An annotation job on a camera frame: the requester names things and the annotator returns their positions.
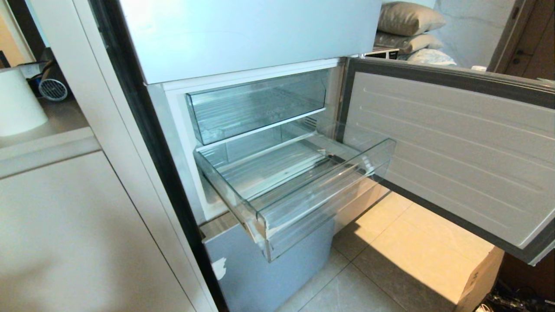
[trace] kitchen counter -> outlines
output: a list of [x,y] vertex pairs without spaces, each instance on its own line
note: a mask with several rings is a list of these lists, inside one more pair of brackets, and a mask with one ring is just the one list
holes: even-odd
[[46,123],[0,137],[0,178],[100,150],[75,99],[39,102],[48,117]]

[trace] freezer shelf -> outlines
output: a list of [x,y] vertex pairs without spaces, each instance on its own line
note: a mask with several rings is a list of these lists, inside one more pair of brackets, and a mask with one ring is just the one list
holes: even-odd
[[343,127],[303,118],[195,152],[208,181],[268,261],[385,175],[393,140],[357,129],[348,131],[356,137],[344,144],[333,139],[337,129]]
[[208,145],[324,108],[329,69],[186,94],[197,139]]

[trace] light blue refrigerator door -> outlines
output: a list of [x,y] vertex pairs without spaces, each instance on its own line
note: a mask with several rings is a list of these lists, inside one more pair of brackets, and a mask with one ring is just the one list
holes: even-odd
[[147,84],[372,51],[379,0],[120,0]]

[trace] refrigerator door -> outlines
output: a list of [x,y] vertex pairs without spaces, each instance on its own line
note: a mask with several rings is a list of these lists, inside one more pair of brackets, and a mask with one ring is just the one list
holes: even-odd
[[[552,86],[353,59],[340,115],[397,142],[385,186],[526,262],[555,246]],[[341,135],[346,144],[356,137]]]
[[378,0],[120,0],[147,84],[372,51]]

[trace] gray pillow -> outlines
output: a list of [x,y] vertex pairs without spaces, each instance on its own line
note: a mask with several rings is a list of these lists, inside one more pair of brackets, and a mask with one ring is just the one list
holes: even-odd
[[420,49],[440,49],[443,43],[432,34],[419,34],[417,36],[405,37],[394,34],[376,33],[375,46],[398,48],[399,54],[409,54]]
[[396,1],[382,5],[378,30],[400,36],[415,36],[438,29],[446,23],[438,11],[420,4]]

